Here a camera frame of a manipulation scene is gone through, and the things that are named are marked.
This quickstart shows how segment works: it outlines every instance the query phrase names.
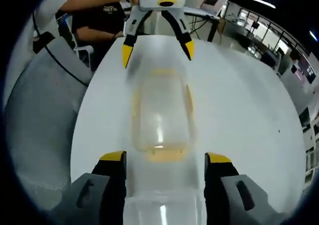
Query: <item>ceiling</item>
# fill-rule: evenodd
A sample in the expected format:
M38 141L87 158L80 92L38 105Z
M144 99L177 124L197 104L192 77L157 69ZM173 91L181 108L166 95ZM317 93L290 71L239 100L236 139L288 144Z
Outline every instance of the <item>ceiling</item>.
M311 36L311 30L319 39L319 7L317 0L262 0L276 6L273 9L252 0L230 0L277 23L294 36L309 52L319 58L319 42Z

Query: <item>black cable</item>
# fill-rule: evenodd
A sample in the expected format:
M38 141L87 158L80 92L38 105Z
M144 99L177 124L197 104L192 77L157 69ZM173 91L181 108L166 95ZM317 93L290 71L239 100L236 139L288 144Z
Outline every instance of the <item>black cable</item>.
M196 35L197 35L197 38L200 40L200 38L199 38L199 35L198 35L197 31L195 31L195 33L196 33Z
M33 26L34 29L36 31L36 33L38 34L38 36L40 37L40 31L38 26L36 25L35 22L35 17L34 17L34 13L32 14L32 20L33 20ZM89 85L82 82L80 79L78 79L76 76L74 76L69 70L67 70L59 61L58 59L56 59L56 57L52 54L52 52L48 49L48 47L45 45L44 46L45 50L48 52L48 54L52 57L52 59L56 62L56 64L58 64L67 74L69 74L71 77L73 77L75 80L77 80L79 83L81 83L83 86L88 87Z
M203 21L206 21L206 19L202 19L202 20L194 21L194 22L190 22L190 23L198 23L198 22L203 22Z
M189 34L192 34L193 32L195 32L195 31L201 29L207 22L208 22L208 20L206 20L206 22L204 22L204 23L203 23L201 26L199 26L197 29L191 31Z

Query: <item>clear plastic container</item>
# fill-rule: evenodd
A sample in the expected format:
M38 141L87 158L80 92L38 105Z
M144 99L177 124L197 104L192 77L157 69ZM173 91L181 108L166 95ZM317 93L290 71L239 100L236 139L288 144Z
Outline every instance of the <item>clear plastic container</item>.
M124 224L202 224L205 200L198 184L189 88L171 68L145 70L138 82Z
M183 159L193 146L193 105L188 86L173 69L156 69L134 100L134 147L154 162Z

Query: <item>white tabletop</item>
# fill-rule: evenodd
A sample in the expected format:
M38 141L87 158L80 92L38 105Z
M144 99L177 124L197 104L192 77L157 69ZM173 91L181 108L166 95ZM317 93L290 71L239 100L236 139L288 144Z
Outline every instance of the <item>white tabletop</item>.
M268 193L275 210L289 212L296 206L306 169L302 128L270 67L199 40L194 59L188 61L174 37L152 35L138 37L124 69L123 41L111 47L83 99L73 135L71 181L92 172L103 154L131 146L130 114L139 71L174 65L184 70L192 92L200 159L204 152L224 154Z
M203 9L200 9L200 8L192 8L192 7L184 7L184 13L186 14L192 14L192 15L196 15L196 16L199 16L199 17L209 17L209 18L213 18L213 19L217 19L219 20L220 18L217 17L216 15L210 13L210 12L207 12Z

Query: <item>gray chair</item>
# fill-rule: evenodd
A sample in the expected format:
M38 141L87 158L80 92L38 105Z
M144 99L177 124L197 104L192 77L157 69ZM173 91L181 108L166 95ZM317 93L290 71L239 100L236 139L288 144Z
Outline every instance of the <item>gray chair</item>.
M48 48L68 71L89 84L92 72L62 37ZM86 89L42 49L21 74L6 105L12 162L26 193L40 209L52 209L70 185L72 136Z

